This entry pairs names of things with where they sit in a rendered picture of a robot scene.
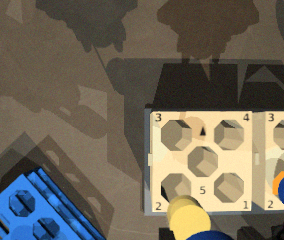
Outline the blue tube rack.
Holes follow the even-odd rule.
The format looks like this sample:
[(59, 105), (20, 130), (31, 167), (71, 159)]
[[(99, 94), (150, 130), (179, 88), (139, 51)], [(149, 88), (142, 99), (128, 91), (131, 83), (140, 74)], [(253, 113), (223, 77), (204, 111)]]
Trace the blue tube rack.
[(0, 194), (0, 219), (0, 240), (106, 240), (41, 166)]

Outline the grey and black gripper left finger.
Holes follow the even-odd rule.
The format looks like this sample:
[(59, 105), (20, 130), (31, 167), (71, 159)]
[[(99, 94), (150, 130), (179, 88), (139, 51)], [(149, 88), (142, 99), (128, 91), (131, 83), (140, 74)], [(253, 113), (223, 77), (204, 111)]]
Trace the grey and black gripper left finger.
[(169, 228), (159, 228), (159, 240), (176, 240), (173, 230)]

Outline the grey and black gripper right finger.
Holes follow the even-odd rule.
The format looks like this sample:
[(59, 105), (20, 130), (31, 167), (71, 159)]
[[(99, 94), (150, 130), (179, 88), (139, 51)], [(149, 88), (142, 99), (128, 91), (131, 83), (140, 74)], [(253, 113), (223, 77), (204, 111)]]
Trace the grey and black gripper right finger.
[(237, 230), (237, 240), (266, 240), (254, 227), (242, 226)]

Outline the clear conical tube with yellow liquid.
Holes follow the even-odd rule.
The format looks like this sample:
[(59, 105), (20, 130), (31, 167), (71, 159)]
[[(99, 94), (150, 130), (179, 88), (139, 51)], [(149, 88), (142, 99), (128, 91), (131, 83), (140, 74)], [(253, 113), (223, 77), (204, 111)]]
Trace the clear conical tube with yellow liquid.
[(165, 216), (176, 240), (234, 240), (222, 232), (201, 203), (191, 195), (174, 197)]

